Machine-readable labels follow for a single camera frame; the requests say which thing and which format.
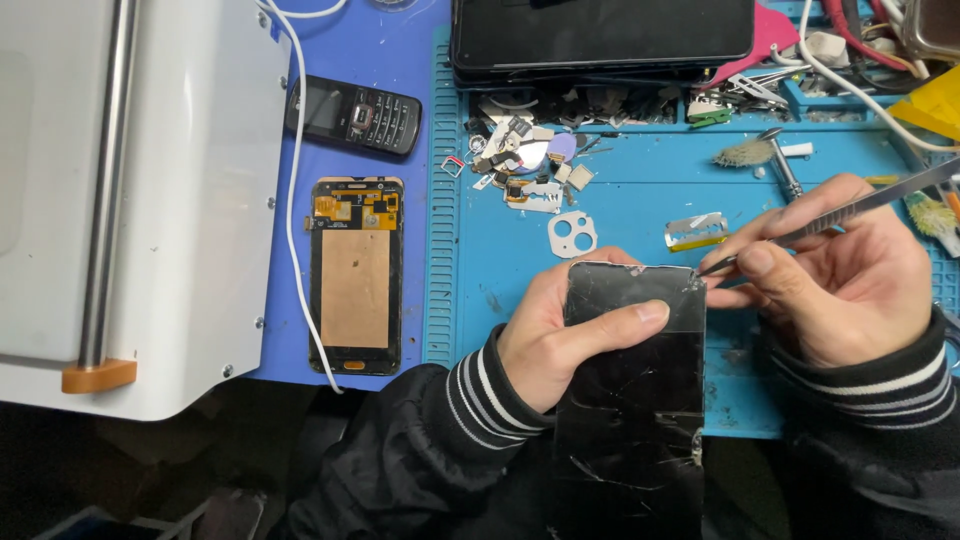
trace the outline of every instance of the pink object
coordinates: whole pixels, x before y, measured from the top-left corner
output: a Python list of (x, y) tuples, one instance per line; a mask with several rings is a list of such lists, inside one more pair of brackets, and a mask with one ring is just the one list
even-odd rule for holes
[(754, 50), (745, 58), (721, 65), (717, 74), (704, 88), (712, 88), (736, 75), (763, 59), (770, 57), (770, 45), (777, 44), (777, 49), (783, 49), (800, 41), (800, 34), (794, 28), (790, 19), (777, 10), (771, 10), (754, 4)]

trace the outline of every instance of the orange plastic part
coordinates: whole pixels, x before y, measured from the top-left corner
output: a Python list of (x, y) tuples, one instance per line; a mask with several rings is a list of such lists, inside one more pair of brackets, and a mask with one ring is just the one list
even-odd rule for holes
[(95, 368), (71, 366), (63, 370), (60, 391), (64, 394), (92, 394), (111, 390), (136, 380), (136, 362), (107, 358)]

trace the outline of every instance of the blue silicone repair mat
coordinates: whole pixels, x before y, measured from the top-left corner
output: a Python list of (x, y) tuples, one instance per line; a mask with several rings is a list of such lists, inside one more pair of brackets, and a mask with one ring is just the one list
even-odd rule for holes
[[(480, 175), (465, 169), (454, 179), (440, 168), (447, 156), (467, 153), (466, 99), (460, 99), (444, 66), (448, 36), (448, 28), (438, 28), (434, 35), (423, 358), (450, 367), (481, 347), (493, 326), (510, 318), (535, 274), (561, 259), (551, 252), (547, 236), (553, 214), (508, 209), (501, 189), (472, 188)], [(908, 172), (889, 132), (873, 122), (862, 104), (807, 99), (796, 84), (785, 86), (795, 121), (784, 124), (780, 142), (813, 142), (815, 147), (809, 159), (790, 161), (804, 188), (844, 171), (861, 176)], [(816, 123), (807, 116), (837, 108), (852, 111), (852, 121)], [(584, 211), (593, 218), (599, 245), (619, 246), (645, 264), (696, 266), (710, 248), (669, 253), (665, 223), (720, 211), (735, 231), (766, 209), (782, 206), (770, 166), (767, 176), (758, 179), (754, 168), (723, 169), (710, 162), (720, 149), (776, 125), (773, 119), (748, 115), (694, 131), (683, 123), (682, 110), (678, 117), (681, 123), (673, 125), (621, 128), (620, 138), (605, 138), (593, 148), (611, 151), (574, 160), (574, 166), (583, 164), (596, 176), (575, 192), (576, 205), (564, 202), (561, 212)], [(610, 130), (584, 126), (580, 132)], [(957, 263), (938, 245), (924, 245), (933, 260), (934, 295), (956, 311)], [(764, 391), (768, 375), (750, 358), (755, 326), (756, 314), (750, 311), (708, 314), (704, 434), (770, 438), (780, 432), (780, 416)]]

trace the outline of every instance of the smartphone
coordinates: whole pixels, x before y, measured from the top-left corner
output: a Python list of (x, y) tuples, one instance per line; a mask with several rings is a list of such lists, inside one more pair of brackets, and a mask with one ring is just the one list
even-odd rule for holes
[[(403, 182), (325, 177), (314, 186), (310, 311), (333, 373), (393, 375), (400, 368)], [(310, 338), (310, 366), (324, 371)]]
[[(300, 84), (287, 105), (286, 126), (297, 129)], [(410, 96), (307, 75), (303, 137), (406, 157), (420, 132), (422, 105)]]
[(701, 538), (704, 339), (707, 288), (691, 268), (582, 261), (570, 266), (564, 323), (585, 323), (648, 300), (670, 306), (666, 327), (642, 343), (589, 358), (557, 405), (557, 535), (643, 530), (644, 538)]

